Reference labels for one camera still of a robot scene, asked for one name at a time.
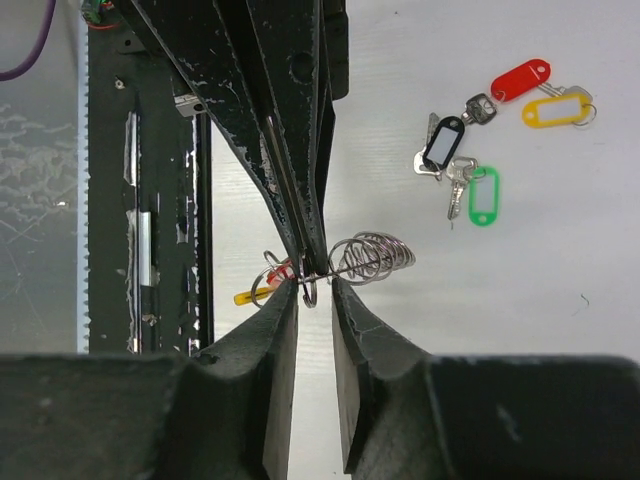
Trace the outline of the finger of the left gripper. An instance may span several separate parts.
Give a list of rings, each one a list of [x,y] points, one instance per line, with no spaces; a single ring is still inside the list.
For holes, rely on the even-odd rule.
[[[250,1],[267,92],[261,127],[291,234],[287,252],[306,274],[328,270],[324,198],[336,114],[349,92],[349,17],[343,1]]]
[[[247,3],[133,5],[256,184],[300,271],[307,247],[301,210]]]

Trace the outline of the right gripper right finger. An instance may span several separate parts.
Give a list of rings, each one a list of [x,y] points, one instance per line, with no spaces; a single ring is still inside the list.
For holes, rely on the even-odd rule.
[[[343,471],[353,479],[477,479],[454,450],[432,377],[434,358],[331,284]]]

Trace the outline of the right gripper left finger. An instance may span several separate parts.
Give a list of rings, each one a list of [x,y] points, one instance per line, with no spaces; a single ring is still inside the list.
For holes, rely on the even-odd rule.
[[[170,478],[287,478],[297,295],[284,282],[181,372],[169,415]]]

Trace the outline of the key with black tag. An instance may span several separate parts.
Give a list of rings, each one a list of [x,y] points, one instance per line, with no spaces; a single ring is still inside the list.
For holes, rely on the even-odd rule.
[[[440,180],[453,159],[465,130],[461,117],[440,117],[431,112],[428,116],[425,145],[414,155],[414,173]]]

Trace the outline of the metal keyring holder yellow tip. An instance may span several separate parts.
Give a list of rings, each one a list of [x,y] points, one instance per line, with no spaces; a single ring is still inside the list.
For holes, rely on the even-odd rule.
[[[236,294],[233,302],[237,306],[252,304],[262,307],[266,299],[277,288],[267,284],[267,274],[278,264],[290,260],[296,281],[302,287],[304,304],[313,308],[317,304],[317,284],[321,280],[341,278],[352,286],[363,286],[387,279],[392,273],[409,268],[416,262],[414,252],[398,237],[382,232],[362,231],[337,242],[328,254],[328,272],[306,273],[294,267],[291,259],[279,259],[269,250],[263,252],[266,268],[254,279],[251,288]]]

